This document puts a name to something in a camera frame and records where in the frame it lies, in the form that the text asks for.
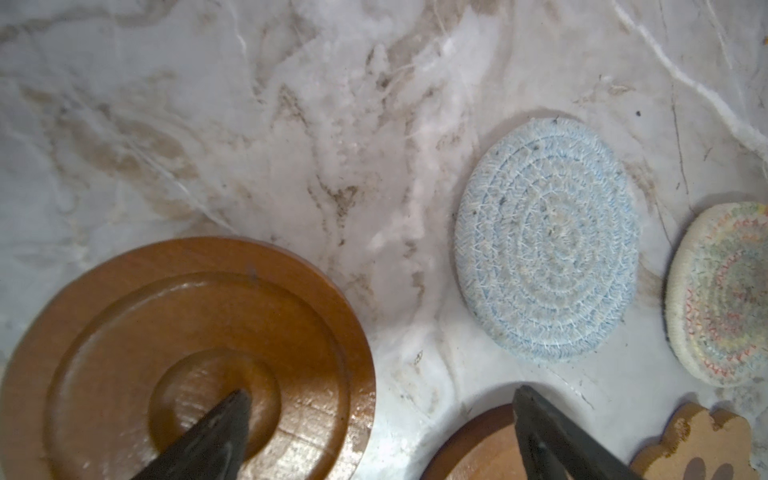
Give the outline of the dark brown wooden coaster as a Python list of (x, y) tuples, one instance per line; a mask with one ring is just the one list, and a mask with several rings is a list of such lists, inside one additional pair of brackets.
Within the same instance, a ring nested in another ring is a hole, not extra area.
[(348, 479), (376, 381), (341, 290), (263, 242), (191, 237), (62, 288), (1, 386), (8, 479), (129, 479), (230, 393), (248, 396), (242, 479)]

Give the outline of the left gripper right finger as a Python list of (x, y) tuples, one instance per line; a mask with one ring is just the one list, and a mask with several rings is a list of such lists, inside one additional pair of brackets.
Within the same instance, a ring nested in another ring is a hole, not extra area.
[(512, 402), (529, 479), (638, 479), (640, 476), (529, 385)]

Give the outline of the multicolour woven coaster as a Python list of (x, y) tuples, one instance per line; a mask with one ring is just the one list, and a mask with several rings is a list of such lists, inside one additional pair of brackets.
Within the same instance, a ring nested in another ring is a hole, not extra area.
[(719, 204), (693, 220), (670, 265), (664, 319), (695, 378), (732, 387), (766, 373), (766, 205)]

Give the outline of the light blue woven coaster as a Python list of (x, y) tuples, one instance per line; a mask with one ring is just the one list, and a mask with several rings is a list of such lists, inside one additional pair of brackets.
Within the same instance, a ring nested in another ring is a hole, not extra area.
[(537, 362), (597, 349), (633, 301), (640, 227), (628, 178), (583, 123), (532, 119), (475, 166), (457, 211), (464, 301), (502, 348)]

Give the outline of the cork paw coaster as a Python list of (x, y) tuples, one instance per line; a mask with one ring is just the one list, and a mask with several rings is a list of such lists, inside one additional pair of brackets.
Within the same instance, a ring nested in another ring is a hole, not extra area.
[(635, 455), (630, 468), (644, 479), (758, 479), (751, 452), (745, 418), (689, 402), (674, 412), (658, 443)]

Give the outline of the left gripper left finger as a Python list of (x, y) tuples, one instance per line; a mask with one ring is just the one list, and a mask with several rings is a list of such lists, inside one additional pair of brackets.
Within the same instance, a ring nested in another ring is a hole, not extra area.
[(245, 458), (250, 404), (246, 391), (230, 393), (133, 479), (235, 479)]

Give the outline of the light brown wooden coaster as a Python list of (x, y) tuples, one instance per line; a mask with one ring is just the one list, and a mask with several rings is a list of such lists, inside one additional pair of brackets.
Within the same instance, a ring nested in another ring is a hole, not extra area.
[(527, 474), (511, 404), (486, 411), (457, 430), (437, 451), (422, 479), (521, 479)]

